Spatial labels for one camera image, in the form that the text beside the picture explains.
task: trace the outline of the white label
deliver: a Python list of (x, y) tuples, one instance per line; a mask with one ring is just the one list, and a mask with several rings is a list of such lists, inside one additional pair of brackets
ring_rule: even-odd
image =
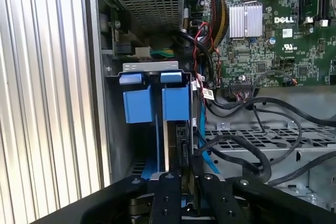
[(274, 24), (294, 23), (293, 17), (274, 17)]
[(209, 99), (209, 100), (214, 100), (215, 99), (214, 92), (210, 89), (205, 89), (205, 88), (203, 88), (203, 97), (205, 99)]
[(293, 29), (283, 29), (282, 30), (283, 38), (292, 38), (293, 37)]
[(193, 118), (193, 127), (197, 127), (197, 118)]
[(201, 86), (200, 86), (199, 82), (195, 80), (195, 81), (191, 82), (191, 87), (192, 87), (193, 91), (195, 91), (195, 90), (197, 90), (197, 88), (200, 88)]

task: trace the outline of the capacitor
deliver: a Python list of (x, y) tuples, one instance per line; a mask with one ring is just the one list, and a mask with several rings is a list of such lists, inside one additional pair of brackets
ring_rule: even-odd
[(271, 13), (272, 12), (272, 7), (271, 6), (267, 6), (266, 7), (266, 12), (267, 13)]
[(239, 81), (245, 81), (246, 80), (246, 76), (242, 74), (241, 76), (238, 77), (238, 80)]
[(275, 40), (274, 37), (270, 37), (270, 38), (267, 40), (267, 44), (270, 45), (270, 46), (274, 46), (276, 42), (277, 42), (277, 41)]
[(314, 32), (314, 27), (312, 25), (307, 25), (306, 26), (306, 34), (312, 34)]

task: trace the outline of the power supply vent grille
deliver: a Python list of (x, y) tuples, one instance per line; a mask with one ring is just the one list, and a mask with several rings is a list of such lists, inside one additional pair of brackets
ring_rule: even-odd
[(146, 31), (177, 30), (184, 0), (120, 0)]

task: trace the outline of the yellow wire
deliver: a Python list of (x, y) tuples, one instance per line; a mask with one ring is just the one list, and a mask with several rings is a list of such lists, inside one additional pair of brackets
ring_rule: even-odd
[(222, 19), (220, 21), (221, 25), (219, 27), (219, 31), (218, 31), (217, 36), (215, 38), (214, 45), (217, 45), (217, 44), (219, 44), (221, 42), (219, 40), (221, 38), (221, 33), (223, 32), (223, 29), (225, 27), (225, 17), (226, 17), (225, 8), (224, 8), (225, 3), (224, 3), (224, 0), (220, 0), (220, 2), (221, 2), (222, 7), (223, 7), (223, 9), (222, 9)]

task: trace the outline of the label sticker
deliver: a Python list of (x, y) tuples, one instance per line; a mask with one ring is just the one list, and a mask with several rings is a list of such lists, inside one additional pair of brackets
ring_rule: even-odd
[(214, 92), (210, 89), (203, 88), (203, 97), (209, 100), (215, 100)]
[(283, 38), (292, 38), (293, 37), (293, 29), (283, 29), (282, 30)]
[(193, 118), (193, 127), (197, 127), (197, 118)]
[(193, 91), (195, 91), (195, 90), (197, 90), (197, 88), (200, 88), (201, 86), (200, 86), (199, 82), (195, 80), (195, 81), (191, 82), (191, 87), (192, 87)]

